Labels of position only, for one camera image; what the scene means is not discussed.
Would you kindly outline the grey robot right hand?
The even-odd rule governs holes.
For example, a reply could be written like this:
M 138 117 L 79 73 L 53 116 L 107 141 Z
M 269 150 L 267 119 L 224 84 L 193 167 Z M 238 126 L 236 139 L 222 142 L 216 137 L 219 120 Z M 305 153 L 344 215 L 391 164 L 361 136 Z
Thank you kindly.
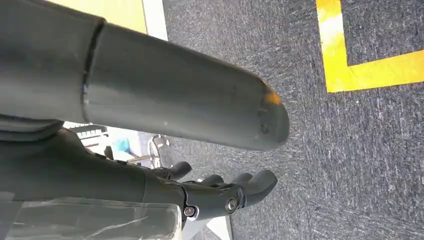
M 46 0 L 0 3 L 0 196 L 175 204 L 196 220 L 260 203 L 270 170 L 231 183 L 180 183 L 191 167 L 149 169 L 89 152 L 65 121 L 268 151 L 288 113 L 258 76 Z

